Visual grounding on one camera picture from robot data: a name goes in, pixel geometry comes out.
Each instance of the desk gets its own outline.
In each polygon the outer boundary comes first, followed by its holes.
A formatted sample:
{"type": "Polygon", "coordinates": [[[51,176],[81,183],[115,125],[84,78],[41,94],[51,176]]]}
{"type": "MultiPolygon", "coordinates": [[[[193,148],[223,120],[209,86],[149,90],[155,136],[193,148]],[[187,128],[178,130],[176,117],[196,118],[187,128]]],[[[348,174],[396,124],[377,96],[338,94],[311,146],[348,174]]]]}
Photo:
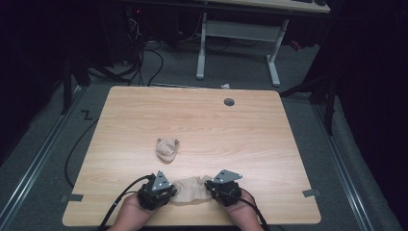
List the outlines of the desk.
{"type": "MultiPolygon", "coordinates": [[[[291,0],[209,0],[223,4],[242,5],[250,7],[274,8],[286,11],[303,11],[308,13],[329,13],[327,6],[319,6],[316,3],[302,3],[291,0]]],[[[217,20],[207,20],[207,14],[203,13],[201,29],[201,45],[197,63],[197,79],[204,78],[206,37],[224,37],[231,39],[251,39],[259,41],[273,42],[274,46],[267,55],[267,63],[272,84],[280,86],[279,76],[276,70],[275,59],[287,30],[289,19],[285,19],[281,26],[261,26],[253,24],[223,22],[217,20]]]]}
{"type": "MultiPolygon", "coordinates": [[[[171,182],[223,168],[242,174],[237,182],[268,223],[320,221],[315,199],[302,193],[311,186],[276,91],[113,87],[73,190],[84,197],[68,202],[64,225],[99,225],[130,183],[159,169],[171,182]],[[226,106],[225,98],[235,105],[226,106]],[[171,164],[156,156],[158,138],[179,140],[171,164]]],[[[147,223],[230,224],[213,199],[170,201],[147,223]]]]}

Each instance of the dark background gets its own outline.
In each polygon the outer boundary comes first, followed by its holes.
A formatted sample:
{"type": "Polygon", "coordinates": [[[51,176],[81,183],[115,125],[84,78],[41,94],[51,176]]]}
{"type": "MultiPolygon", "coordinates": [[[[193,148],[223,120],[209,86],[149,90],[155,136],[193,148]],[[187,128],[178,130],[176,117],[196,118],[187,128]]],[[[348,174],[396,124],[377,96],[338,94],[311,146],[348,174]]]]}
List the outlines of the dark background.
{"type": "MultiPolygon", "coordinates": [[[[113,5],[56,1],[0,3],[0,163],[52,96],[69,51],[101,65],[129,60],[124,13],[113,5]]],[[[284,43],[321,48],[305,81],[337,77],[336,93],[362,155],[401,226],[408,207],[406,141],[408,104],[407,1],[330,1],[332,15],[360,18],[330,28],[315,20],[291,20],[284,43]]],[[[176,46],[178,31],[193,32],[198,12],[146,9],[152,38],[176,46]]],[[[310,91],[327,90],[314,86],[310,91]]]]}

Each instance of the metal bar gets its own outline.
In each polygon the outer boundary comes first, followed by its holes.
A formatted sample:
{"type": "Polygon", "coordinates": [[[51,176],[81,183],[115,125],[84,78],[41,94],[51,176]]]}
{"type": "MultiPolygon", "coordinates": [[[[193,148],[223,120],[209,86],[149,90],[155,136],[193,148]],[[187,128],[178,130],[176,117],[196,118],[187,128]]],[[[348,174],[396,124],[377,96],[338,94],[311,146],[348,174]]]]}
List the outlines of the metal bar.
{"type": "Polygon", "coordinates": [[[330,136],[325,129],[323,112],[318,105],[311,106],[315,113],[315,116],[319,120],[319,127],[324,133],[327,143],[330,146],[335,169],[339,174],[339,178],[342,182],[345,195],[347,196],[348,202],[350,203],[350,207],[354,213],[354,216],[356,217],[360,229],[365,231],[374,230],[360,194],[357,192],[357,189],[355,188],[354,183],[345,167],[339,148],[337,147],[334,138],[330,136]]]}
{"type": "Polygon", "coordinates": [[[41,173],[46,161],[51,155],[51,148],[57,139],[57,136],[61,133],[66,120],[75,108],[79,99],[84,95],[85,90],[83,88],[77,87],[74,91],[75,97],[70,109],[65,115],[60,115],[56,124],[52,128],[51,132],[48,134],[45,142],[43,143],[41,149],[39,150],[36,158],[31,163],[30,167],[24,174],[23,178],[20,180],[18,186],[16,187],[12,197],[0,214],[0,231],[8,230],[9,226],[18,212],[18,209],[24,202],[28,192],[33,187],[39,174],[41,173]]]}

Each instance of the wooden table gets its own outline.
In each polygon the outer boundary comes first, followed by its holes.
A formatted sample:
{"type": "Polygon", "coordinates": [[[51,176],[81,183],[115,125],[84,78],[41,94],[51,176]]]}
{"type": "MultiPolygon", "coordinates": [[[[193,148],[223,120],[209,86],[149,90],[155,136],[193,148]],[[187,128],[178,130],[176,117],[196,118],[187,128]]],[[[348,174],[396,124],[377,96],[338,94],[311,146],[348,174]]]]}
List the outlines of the wooden table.
{"type": "MultiPolygon", "coordinates": [[[[224,168],[242,174],[237,182],[255,196],[268,223],[320,221],[315,199],[302,193],[311,186],[276,91],[113,87],[73,190],[84,197],[68,202],[63,222],[98,225],[130,183],[159,169],[171,182],[214,177],[224,168]],[[226,98],[235,105],[226,106],[226,98]],[[179,140],[171,164],[156,156],[158,138],[179,140]]],[[[213,199],[169,202],[147,223],[229,224],[213,199]]]]}

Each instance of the cloth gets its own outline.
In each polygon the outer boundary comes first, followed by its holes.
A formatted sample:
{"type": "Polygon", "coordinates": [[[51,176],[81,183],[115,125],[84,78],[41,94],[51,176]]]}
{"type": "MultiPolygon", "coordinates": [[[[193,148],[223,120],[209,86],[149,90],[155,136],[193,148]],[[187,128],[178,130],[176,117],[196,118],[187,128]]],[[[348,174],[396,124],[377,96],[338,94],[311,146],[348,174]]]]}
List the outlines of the cloth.
{"type": "Polygon", "coordinates": [[[176,158],[180,142],[176,139],[157,139],[156,154],[166,162],[172,162],[176,158]]]}
{"type": "Polygon", "coordinates": [[[203,178],[194,176],[174,181],[172,185],[174,185],[174,189],[177,190],[177,193],[170,200],[174,202],[191,202],[197,199],[211,198],[210,192],[207,191],[204,185],[204,182],[211,179],[210,176],[206,175],[203,178]]]}

